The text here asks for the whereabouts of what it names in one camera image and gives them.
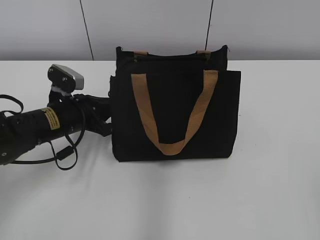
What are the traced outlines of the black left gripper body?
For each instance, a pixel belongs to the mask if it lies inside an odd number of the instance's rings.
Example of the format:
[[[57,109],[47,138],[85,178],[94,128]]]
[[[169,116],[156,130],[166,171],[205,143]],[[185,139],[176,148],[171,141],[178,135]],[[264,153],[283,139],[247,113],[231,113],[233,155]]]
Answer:
[[[48,106],[55,110],[59,121],[66,120],[69,126],[103,137],[112,133],[112,124],[107,123],[111,118],[111,99],[88,94],[75,94],[63,96],[61,93],[51,91],[48,97]]]

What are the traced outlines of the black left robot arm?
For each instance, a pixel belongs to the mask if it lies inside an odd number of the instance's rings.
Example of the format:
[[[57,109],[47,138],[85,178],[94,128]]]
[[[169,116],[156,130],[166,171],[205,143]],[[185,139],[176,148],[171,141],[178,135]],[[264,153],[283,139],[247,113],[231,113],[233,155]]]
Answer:
[[[58,163],[70,155],[78,154],[77,146],[86,131],[103,137],[112,133],[111,100],[108,97],[75,94],[62,96],[49,93],[46,107],[28,111],[10,110],[0,113],[0,164],[36,165],[49,162]],[[68,145],[53,151],[51,158],[25,160],[18,158],[44,143],[66,138]]]

